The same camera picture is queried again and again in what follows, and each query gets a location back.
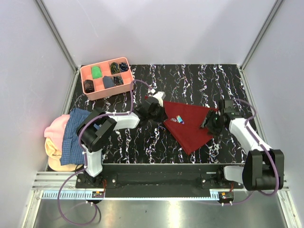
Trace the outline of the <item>iridescent rainbow fork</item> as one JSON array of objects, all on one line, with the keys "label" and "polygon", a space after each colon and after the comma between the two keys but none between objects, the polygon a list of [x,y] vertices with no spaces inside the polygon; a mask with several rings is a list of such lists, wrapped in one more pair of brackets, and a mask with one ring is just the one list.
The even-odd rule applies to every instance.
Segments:
[{"label": "iridescent rainbow fork", "polygon": [[176,121],[180,124],[185,124],[185,122],[183,121],[180,115],[176,116]]}]

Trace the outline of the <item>dark red cloth napkin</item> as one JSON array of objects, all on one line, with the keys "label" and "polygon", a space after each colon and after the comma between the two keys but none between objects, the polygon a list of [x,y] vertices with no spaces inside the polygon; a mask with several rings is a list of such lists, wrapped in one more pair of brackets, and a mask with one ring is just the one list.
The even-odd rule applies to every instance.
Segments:
[{"label": "dark red cloth napkin", "polygon": [[[207,129],[201,129],[207,112],[212,108],[164,101],[166,120],[163,122],[165,127],[172,134],[187,155],[200,149],[208,143],[213,136],[208,135]],[[171,121],[180,115],[185,124]]]}]

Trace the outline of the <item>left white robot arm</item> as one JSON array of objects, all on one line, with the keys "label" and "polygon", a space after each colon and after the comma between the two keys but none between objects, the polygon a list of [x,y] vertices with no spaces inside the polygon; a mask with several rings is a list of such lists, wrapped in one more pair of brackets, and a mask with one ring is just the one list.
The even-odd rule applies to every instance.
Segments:
[{"label": "left white robot arm", "polygon": [[103,144],[109,139],[113,131],[121,129],[135,129],[149,121],[162,123],[167,119],[164,110],[165,93],[159,91],[146,98],[134,110],[126,113],[104,112],[95,109],[79,125],[76,130],[78,142],[85,156],[86,183],[92,188],[98,188],[103,181],[100,174],[103,170]]}]

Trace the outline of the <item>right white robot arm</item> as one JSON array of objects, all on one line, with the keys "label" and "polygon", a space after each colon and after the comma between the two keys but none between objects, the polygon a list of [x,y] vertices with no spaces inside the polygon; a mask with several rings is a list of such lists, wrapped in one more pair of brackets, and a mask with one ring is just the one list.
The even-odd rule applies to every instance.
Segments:
[{"label": "right white robot arm", "polygon": [[215,177],[220,188],[227,188],[232,182],[242,184],[248,191],[258,191],[272,196],[284,185],[284,154],[269,146],[234,107],[231,99],[221,99],[218,110],[210,110],[201,124],[211,136],[219,136],[227,129],[236,137],[247,154],[242,166],[229,165],[222,168]]}]

